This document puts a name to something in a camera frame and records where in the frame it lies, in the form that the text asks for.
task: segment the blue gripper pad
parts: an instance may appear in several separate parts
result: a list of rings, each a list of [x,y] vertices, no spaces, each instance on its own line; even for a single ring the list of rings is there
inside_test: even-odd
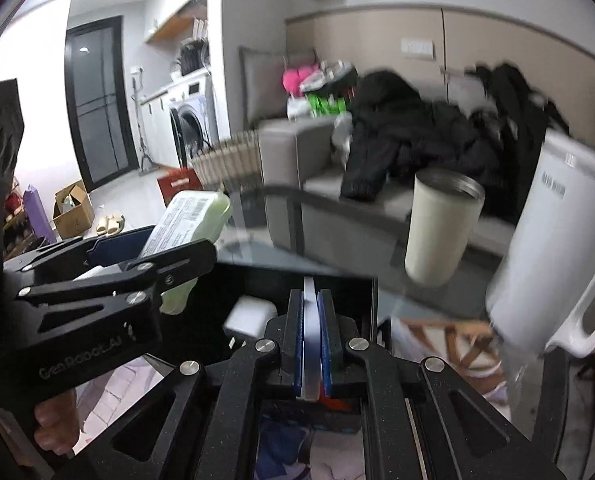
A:
[[[93,248],[86,253],[91,267],[108,267],[128,260],[135,260],[144,248],[154,226],[143,227],[113,235],[101,237]]]
[[[322,291],[317,293],[317,310],[320,314],[320,327],[322,329],[322,383],[324,384],[324,393],[327,397],[330,397],[333,389],[333,377],[331,376],[331,352]]]
[[[302,292],[302,315],[299,317],[297,327],[297,347],[295,349],[295,395],[302,393],[302,358],[304,355],[304,293]]]

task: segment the slipper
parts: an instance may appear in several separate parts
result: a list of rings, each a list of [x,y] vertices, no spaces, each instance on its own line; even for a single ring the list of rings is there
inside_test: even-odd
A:
[[[120,234],[124,229],[124,215],[108,217],[108,236]]]
[[[97,234],[98,236],[104,236],[108,232],[108,216],[103,216],[98,224]]]

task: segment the pink stuffed toy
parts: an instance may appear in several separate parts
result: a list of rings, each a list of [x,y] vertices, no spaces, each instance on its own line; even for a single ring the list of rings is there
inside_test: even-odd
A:
[[[300,83],[306,79],[313,72],[319,70],[318,65],[308,65],[300,68],[289,68],[284,72],[282,76],[282,84],[286,89],[286,92],[291,94],[293,97],[303,97],[301,90],[299,89]]]

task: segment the black jacket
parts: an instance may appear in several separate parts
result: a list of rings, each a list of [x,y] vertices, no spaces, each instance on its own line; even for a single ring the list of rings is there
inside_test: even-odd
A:
[[[507,184],[494,141],[459,108],[427,103],[396,73],[373,72],[357,87],[351,106],[353,142],[341,196],[372,202],[391,176],[410,184],[418,170],[439,167],[474,178],[495,212]]]
[[[513,197],[510,220],[517,222],[533,183],[546,129],[556,127],[568,135],[569,126],[555,104],[530,88],[516,66],[503,63],[490,70],[478,65],[467,73],[481,79],[503,121],[501,162]]]

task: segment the electrical outlet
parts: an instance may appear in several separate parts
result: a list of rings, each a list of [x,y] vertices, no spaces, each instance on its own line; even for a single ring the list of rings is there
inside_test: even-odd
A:
[[[402,38],[402,53],[405,57],[414,59],[435,60],[435,45],[432,40],[418,38]]]

